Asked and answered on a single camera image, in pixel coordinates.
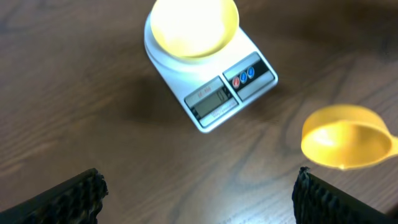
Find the yellow measuring scoop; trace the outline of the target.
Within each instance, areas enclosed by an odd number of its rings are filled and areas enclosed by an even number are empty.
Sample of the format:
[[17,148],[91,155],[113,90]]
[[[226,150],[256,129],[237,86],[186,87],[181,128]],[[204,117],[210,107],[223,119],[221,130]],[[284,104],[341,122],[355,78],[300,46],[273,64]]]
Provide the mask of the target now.
[[316,110],[305,120],[301,150],[320,166],[362,169],[396,157],[397,137],[368,108],[331,105]]

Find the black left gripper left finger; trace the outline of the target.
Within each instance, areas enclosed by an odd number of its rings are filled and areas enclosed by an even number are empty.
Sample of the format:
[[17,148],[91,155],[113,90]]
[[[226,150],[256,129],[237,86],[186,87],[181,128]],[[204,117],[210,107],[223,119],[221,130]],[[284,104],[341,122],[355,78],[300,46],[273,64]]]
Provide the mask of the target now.
[[9,224],[97,224],[108,195],[104,176],[92,168],[1,212]]

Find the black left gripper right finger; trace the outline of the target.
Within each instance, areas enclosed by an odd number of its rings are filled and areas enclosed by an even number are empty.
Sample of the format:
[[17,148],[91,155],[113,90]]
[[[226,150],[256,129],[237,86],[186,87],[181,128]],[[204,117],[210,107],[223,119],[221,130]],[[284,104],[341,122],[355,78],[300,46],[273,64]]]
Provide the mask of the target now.
[[297,224],[396,224],[389,217],[301,167],[292,192]]

